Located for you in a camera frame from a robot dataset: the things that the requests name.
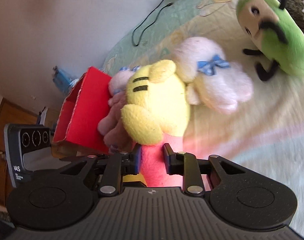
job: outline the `green plush toy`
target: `green plush toy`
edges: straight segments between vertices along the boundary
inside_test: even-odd
[[[272,61],[266,71],[256,64],[258,77],[269,80],[281,68],[289,75],[304,75],[304,34],[285,9],[286,0],[239,0],[236,15],[242,29],[259,50],[244,49],[247,55],[264,54]]]

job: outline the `bedsheet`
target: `bedsheet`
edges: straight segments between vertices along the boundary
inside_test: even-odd
[[[170,59],[172,49],[192,36],[219,43],[227,60],[241,63],[252,78],[254,95],[231,115],[192,106],[184,150],[198,158],[219,154],[286,184],[299,203],[291,227],[304,237],[304,78],[279,71],[269,82],[258,79],[255,62],[266,67],[270,62],[264,56],[242,54],[244,48],[256,48],[237,22],[236,4],[237,0],[176,1],[144,33],[138,47],[131,45],[132,33],[125,36],[107,57],[104,71],[113,75],[124,65]]]

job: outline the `red cardboard box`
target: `red cardboard box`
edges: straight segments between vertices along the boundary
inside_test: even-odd
[[[108,115],[111,77],[95,67],[88,68],[65,98],[53,141],[59,145],[73,144],[77,151],[108,153],[98,123]]]

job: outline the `black plush leg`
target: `black plush leg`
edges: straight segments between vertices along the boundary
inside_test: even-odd
[[[254,50],[254,49],[243,49],[243,53],[248,56],[260,56],[263,55],[263,53],[260,50]]]
[[[276,60],[273,60],[268,72],[263,68],[262,64],[259,62],[256,63],[255,68],[259,79],[262,81],[268,81],[275,75],[276,71],[279,69],[279,63]]]

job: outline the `wooden cabinet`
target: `wooden cabinet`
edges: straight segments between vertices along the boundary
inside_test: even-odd
[[[7,101],[2,102],[0,106],[0,150],[5,151],[3,131],[7,123],[35,124],[36,121],[35,115]]]
[[[0,105],[0,152],[5,152],[4,126],[8,123],[35,124],[37,116],[20,107],[3,100]],[[7,162],[0,154],[0,204],[5,205],[7,196],[12,190]]]

